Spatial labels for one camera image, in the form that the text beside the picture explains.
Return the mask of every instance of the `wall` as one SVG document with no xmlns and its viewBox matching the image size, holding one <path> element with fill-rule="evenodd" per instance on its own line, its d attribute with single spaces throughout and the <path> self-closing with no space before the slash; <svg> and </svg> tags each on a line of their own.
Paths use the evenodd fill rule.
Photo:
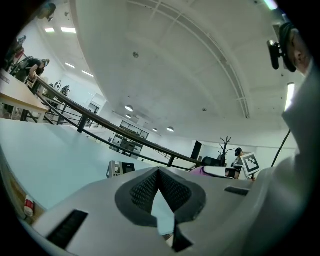
<svg viewBox="0 0 320 256">
<path fill-rule="evenodd" d="M 67 72 L 62 75 L 60 80 L 61 88 L 67 85 L 70 86 L 68 98 L 84 108 L 87 109 L 92 101 L 98 105 L 100 109 L 105 105 L 106 99 L 97 92 L 97 85 Z"/>
<path fill-rule="evenodd" d="M 45 68 L 42 76 L 48 78 L 49 84 L 59 81 L 64 68 L 43 40 L 35 20 L 28 24 L 17 37 L 22 36 L 26 36 L 23 44 L 25 55 L 33 56 L 35 59 L 50 59 L 50 64 Z"/>
<path fill-rule="evenodd" d="M 203 158 L 211 157 L 211 158 L 217 159 L 218 156 L 220 155 L 218 151 L 222 152 L 222 149 L 219 146 L 219 144 L 208 143 L 208 142 L 204 142 L 204 143 L 205 145 L 202 145 L 200 156 L 202 156 Z M 254 147 L 254 146 L 243 146 L 243 145 L 232 145 L 232 144 L 228 144 L 227 146 L 227 150 L 236 149 L 236 148 L 242 148 L 242 150 L 246 153 L 255 153 L 257 161 L 262 170 L 271 167 L 272 162 L 274 161 L 274 158 L 279 150 L 278 147 L 262 147 L 262 146 Z M 277 166 L 279 163 L 281 163 L 282 160 L 293 156 L 295 152 L 296 152 L 296 148 L 285 148 L 285 147 L 282 148 L 274 166 Z M 236 159 L 235 150 L 229 151 L 228 154 L 226 155 L 227 166 L 228 167 L 231 166 L 231 164 L 235 161 L 235 159 Z"/>
</svg>

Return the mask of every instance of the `white ceiling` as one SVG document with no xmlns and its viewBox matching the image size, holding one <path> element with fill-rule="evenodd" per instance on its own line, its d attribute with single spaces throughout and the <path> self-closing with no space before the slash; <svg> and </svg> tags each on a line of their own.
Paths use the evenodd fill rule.
<svg viewBox="0 0 320 256">
<path fill-rule="evenodd" d="M 59 32 L 51 42 L 63 64 L 80 67 L 72 72 L 94 75 L 116 113 L 132 105 L 132 121 L 162 132 L 208 120 L 279 119 L 286 85 L 302 81 L 271 66 L 266 43 L 277 39 L 272 25 L 280 19 L 263 0 L 71 0 L 57 6 L 50 25 L 75 26 L 77 35 Z"/>
<path fill-rule="evenodd" d="M 56 4 L 56 11 L 53 15 L 53 20 L 48 22 L 47 19 L 37 19 L 37 25 L 42 37 L 50 46 L 66 72 L 76 76 L 80 80 L 84 80 L 84 85 L 89 86 L 97 93 L 102 94 L 95 79 L 82 72 L 83 70 L 91 74 L 90 68 L 80 47 L 77 34 L 61 31 L 61 27 L 75 27 L 70 11 L 69 1 L 54 0 L 52 2 Z M 55 32 L 46 33 L 45 29 L 47 28 L 54 28 Z M 69 63 L 76 68 L 69 67 L 65 63 Z"/>
</svg>

